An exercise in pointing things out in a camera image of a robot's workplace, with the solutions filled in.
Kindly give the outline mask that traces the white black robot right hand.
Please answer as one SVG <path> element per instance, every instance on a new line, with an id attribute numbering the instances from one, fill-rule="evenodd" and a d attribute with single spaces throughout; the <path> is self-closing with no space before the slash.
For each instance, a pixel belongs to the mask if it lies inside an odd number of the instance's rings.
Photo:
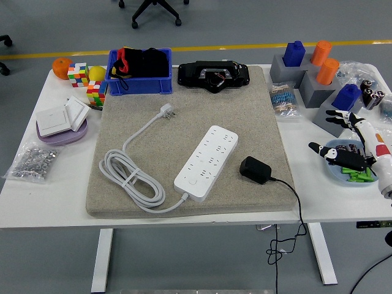
<path id="1" fill-rule="evenodd" d="M 322 146 L 310 142 L 308 146 L 335 165 L 365 171 L 370 168 L 378 177 L 379 191 L 385 198 L 391 198 L 391 152 L 371 123 L 349 111 L 327 110 L 326 121 L 338 124 L 356 132 L 364 146 L 365 155 L 355 152 Z"/>

